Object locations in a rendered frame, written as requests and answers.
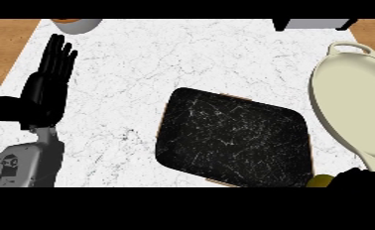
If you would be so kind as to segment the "yellow-green pear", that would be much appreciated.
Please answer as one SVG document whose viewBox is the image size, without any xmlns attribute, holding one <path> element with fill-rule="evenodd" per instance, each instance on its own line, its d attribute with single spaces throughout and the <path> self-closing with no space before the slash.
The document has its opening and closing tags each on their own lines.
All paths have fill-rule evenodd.
<svg viewBox="0 0 375 230">
<path fill-rule="evenodd" d="M 334 180 L 334 176 L 329 174 L 317 174 L 307 182 L 307 187 L 328 187 Z"/>
</svg>

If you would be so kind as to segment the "grey round cup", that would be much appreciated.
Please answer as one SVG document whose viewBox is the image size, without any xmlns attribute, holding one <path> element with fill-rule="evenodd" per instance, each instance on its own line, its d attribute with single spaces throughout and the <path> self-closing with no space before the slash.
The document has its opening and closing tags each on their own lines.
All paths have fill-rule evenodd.
<svg viewBox="0 0 375 230">
<path fill-rule="evenodd" d="M 100 22 L 102 19 L 53 19 L 53 23 L 60 31 L 69 35 L 87 33 Z"/>
</svg>

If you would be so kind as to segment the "cream white pot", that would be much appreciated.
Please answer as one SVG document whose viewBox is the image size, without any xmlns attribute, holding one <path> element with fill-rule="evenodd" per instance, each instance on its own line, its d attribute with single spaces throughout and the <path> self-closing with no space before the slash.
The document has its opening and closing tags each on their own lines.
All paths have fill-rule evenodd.
<svg viewBox="0 0 375 230">
<path fill-rule="evenodd" d="M 310 74 L 308 100 L 326 132 L 375 172 L 375 51 L 368 46 L 329 45 Z"/>
</svg>

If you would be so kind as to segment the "black scratched tray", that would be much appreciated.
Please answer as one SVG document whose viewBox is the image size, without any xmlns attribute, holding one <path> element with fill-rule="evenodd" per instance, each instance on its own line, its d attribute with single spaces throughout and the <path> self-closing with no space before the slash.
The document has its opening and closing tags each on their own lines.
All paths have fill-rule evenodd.
<svg viewBox="0 0 375 230">
<path fill-rule="evenodd" d="M 155 144 L 168 168 L 241 187 L 303 187 L 311 179 L 306 122 L 282 107 L 182 87 Z"/>
</svg>

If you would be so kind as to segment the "grey appliance with black legs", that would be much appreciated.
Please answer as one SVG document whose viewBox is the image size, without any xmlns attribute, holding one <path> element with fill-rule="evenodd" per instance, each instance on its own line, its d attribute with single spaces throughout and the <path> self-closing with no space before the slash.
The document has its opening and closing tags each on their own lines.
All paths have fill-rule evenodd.
<svg viewBox="0 0 375 230">
<path fill-rule="evenodd" d="M 356 19 L 273 19 L 275 29 L 335 29 L 345 31 L 357 22 Z"/>
</svg>

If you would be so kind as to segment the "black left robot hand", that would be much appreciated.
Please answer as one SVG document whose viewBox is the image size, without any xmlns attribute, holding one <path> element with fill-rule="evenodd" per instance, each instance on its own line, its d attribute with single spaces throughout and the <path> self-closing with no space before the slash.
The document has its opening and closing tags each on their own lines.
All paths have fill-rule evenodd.
<svg viewBox="0 0 375 230">
<path fill-rule="evenodd" d="M 0 96 L 0 121 L 18 122 L 22 130 L 56 126 L 65 114 L 77 56 L 65 36 L 53 34 L 38 70 L 27 79 L 21 97 Z"/>
</svg>

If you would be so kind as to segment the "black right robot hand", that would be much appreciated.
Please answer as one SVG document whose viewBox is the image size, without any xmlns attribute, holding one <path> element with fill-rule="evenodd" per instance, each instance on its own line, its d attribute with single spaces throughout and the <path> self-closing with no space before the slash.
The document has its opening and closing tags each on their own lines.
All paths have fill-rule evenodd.
<svg viewBox="0 0 375 230">
<path fill-rule="evenodd" d="M 375 172 L 353 168 L 332 179 L 329 187 L 375 187 Z"/>
</svg>

